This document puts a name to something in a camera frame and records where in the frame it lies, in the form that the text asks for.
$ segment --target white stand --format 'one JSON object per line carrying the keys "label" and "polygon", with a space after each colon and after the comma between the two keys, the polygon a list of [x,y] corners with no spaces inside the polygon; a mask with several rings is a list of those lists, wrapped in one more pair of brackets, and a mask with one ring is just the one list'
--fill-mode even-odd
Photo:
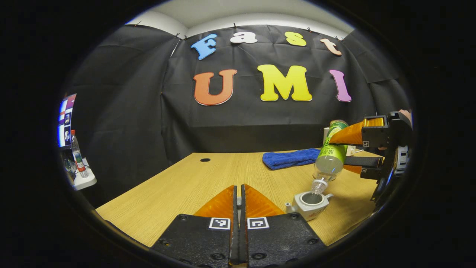
{"label": "white stand", "polygon": [[[83,158],[83,164],[89,165],[86,161],[86,158]],[[74,188],[76,190],[81,190],[96,184],[97,180],[92,170],[86,167],[86,171],[88,172],[88,176],[86,178],[81,177],[81,174],[79,174],[79,170],[75,171],[76,177],[74,178]]]}

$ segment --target robotic arm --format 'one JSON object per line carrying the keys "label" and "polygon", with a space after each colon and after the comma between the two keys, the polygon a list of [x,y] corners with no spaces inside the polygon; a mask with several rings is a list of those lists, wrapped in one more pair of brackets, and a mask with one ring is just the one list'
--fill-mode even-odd
{"label": "robotic arm", "polygon": [[362,122],[342,129],[332,136],[329,143],[356,145],[369,148],[386,147],[383,157],[348,157],[347,167],[361,178],[374,179],[377,187],[371,197],[376,203],[375,211],[384,204],[398,185],[407,160],[411,138],[411,122],[401,112],[390,112],[387,116],[368,116]]}

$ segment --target white ceiling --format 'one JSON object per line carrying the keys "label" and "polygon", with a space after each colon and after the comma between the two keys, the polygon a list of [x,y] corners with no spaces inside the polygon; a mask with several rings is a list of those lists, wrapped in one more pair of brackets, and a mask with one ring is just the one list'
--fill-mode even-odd
{"label": "white ceiling", "polygon": [[150,9],[192,28],[211,20],[246,13],[278,13],[319,21],[345,32],[353,27],[304,0],[171,0]]}

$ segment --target green bottle label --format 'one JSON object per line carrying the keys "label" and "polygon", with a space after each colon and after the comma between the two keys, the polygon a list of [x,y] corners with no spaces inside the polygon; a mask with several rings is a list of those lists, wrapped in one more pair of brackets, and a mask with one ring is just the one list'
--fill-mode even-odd
{"label": "green bottle label", "polygon": [[347,154],[347,145],[329,145],[330,138],[340,130],[348,127],[348,125],[344,122],[333,122],[327,133],[326,140],[322,145],[321,152],[319,153],[319,157],[331,155],[337,157],[340,161],[344,162],[346,160]]}

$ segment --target black backdrop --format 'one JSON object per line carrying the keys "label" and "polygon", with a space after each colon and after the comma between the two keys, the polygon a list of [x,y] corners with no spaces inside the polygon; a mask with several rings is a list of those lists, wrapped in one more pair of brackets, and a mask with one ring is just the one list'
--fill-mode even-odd
{"label": "black backdrop", "polygon": [[[240,31],[254,32],[258,42],[231,43]],[[290,45],[287,31],[300,33],[307,45]],[[191,45],[211,33],[218,35],[217,50],[199,61]],[[322,38],[342,56],[332,54]],[[354,124],[364,116],[408,109],[401,72],[374,51],[379,50],[355,32],[340,41],[292,27],[253,25],[181,40],[151,27],[124,26],[89,55],[69,87],[68,94],[78,94],[72,126],[98,179],[82,192],[98,207],[192,152],[319,147],[333,119]],[[284,76],[292,65],[305,67],[312,101],[281,96],[262,101],[263,74],[257,69],[262,64],[275,65]],[[238,71],[232,97],[220,105],[198,104],[193,77],[214,73],[209,91],[218,94],[218,72],[225,69]],[[329,70],[345,74],[351,102],[337,100]]]}

